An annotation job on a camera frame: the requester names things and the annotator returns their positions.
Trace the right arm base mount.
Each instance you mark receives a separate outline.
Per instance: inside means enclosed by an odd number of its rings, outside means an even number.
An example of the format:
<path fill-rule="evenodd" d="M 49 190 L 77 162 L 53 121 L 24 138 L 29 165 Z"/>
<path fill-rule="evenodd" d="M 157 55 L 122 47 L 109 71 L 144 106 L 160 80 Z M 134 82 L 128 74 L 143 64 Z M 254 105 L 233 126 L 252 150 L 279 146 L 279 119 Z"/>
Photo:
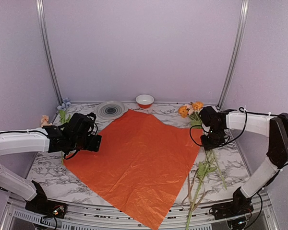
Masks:
<path fill-rule="evenodd" d="M 214 216 L 215 220 L 251 213 L 254 211 L 251 202 L 251 198 L 245 197 L 239 187 L 233 193 L 232 201 L 212 205 L 209 213 Z"/>

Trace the pink fake flower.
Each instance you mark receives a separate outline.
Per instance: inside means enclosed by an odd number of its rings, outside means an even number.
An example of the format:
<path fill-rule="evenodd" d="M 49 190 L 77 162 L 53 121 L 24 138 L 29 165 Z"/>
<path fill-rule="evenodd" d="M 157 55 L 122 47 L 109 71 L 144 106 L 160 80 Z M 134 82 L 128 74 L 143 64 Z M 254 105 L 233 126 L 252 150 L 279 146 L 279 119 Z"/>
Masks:
<path fill-rule="evenodd" d="M 185 104 L 184 106 L 186 108 L 186 111 L 188 112 L 188 115 L 192 115 L 195 112 L 195 110 L 191 104 Z"/>
<path fill-rule="evenodd" d="M 52 123 L 49 122 L 49 116 L 48 115 L 42 115 L 40 127 L 51 126 L 51 125 L 52 125 Z"/>

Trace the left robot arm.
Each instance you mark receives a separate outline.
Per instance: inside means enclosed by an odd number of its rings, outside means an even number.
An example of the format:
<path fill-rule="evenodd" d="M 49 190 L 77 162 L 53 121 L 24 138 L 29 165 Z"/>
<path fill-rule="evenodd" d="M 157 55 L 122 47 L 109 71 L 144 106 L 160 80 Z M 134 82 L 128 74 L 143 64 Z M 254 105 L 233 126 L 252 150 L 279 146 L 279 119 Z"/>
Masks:
<path fill-rule="evenodd" d="M 97 152 L 101 136 L 97 134 L 96 114 L 75 113 L 60 126 L 0 131 L 0 156 L 26 152 L 62 152 L 70 160 L 81 150 Z M 0 164 L 0 188 L 21 196 L 40 213 L 51 209 L 51 202 L 39 183 L 24 179 Z"/>

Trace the blue fake flower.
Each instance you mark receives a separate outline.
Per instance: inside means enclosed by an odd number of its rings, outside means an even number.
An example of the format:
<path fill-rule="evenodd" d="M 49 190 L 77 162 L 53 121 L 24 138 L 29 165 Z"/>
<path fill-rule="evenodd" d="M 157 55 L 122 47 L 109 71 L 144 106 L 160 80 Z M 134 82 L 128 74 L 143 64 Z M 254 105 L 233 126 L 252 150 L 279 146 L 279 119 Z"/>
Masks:
<path fill-rule="evenodd" d="M 66 117 L 66 111 L 67 109 L 71 106 L 71 101 L 70 98 L 64 98 L 62 100 L 62 104 L 57 106 L 57 110 L 59 112 L 59 116 L 60 116 L 60 123 L 63 125 L 66 122 L 68 122 L 71 118 L 71 115 L 69 115 L 68 117 Z"/>

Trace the orange wrapping paper sheet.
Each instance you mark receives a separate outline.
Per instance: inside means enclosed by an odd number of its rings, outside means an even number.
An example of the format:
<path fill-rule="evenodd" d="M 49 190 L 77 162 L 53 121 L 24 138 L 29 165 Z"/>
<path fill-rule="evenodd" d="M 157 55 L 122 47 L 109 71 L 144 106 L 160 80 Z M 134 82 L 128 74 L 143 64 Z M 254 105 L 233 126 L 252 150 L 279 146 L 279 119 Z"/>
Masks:
<path fill-rule="evenodd" d="M 162 215 L 171 208 L 198 155 L 201 130 L 129 110 L 100 134 L 98 152 L 82 150 L 65 166 L 117 209 Z"/>

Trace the orange fake flower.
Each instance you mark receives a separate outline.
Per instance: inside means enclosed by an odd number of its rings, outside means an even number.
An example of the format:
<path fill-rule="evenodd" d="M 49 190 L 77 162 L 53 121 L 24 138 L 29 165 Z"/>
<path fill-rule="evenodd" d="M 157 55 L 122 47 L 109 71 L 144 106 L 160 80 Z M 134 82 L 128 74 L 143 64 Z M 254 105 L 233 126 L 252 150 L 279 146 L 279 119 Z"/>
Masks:
<path fill-rule="evenodd" d="M 192 115 L 188 115 L 188 112 L 186 111 L 186 108 L 184 105 L 178 109 L 178 113 L 180 114 L 182 118 L 189 119 L 190 126 L 197 128 L 197 129 L 202 129 L 202 120 L 199 116 L 199 113 L 203 109 L 204 104 L 199 101 L 190 102 L 189 104 L 191 104 L 195 110 L 195 112 Z"/>

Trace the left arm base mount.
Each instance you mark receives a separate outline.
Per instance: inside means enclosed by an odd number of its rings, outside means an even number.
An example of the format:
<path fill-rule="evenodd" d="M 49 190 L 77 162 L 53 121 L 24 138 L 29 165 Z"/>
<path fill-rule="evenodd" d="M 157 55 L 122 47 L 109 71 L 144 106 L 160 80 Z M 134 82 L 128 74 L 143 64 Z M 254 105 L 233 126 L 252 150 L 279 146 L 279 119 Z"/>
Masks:
<path fill-rule="evenodd" d="M 36 188 L 36 196 L 31 201 L 26 201 L 25 209 L 48 216 L 63 219 L 65 217 L 67 205 L 62 202 L 48 200 L 41 185 L 32 181 Z"/>

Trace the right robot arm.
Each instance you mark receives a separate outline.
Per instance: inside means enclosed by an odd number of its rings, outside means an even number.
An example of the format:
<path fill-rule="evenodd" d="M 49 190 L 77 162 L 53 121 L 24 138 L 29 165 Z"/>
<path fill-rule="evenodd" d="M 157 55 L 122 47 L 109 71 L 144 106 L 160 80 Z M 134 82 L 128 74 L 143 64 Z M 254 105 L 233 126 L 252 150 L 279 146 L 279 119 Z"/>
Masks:
<path fill-rule="evenodd" d="M 199 118 L 205 131 L 201 136 L 205 150 L 237 142 L 252 168 L 250 178 L 228 204 L 230 213 L 237 215 L 288 166 L 288 114 L 251 112 L 244 107 L 217 111 L 208 106 L 199 112 Z"/>

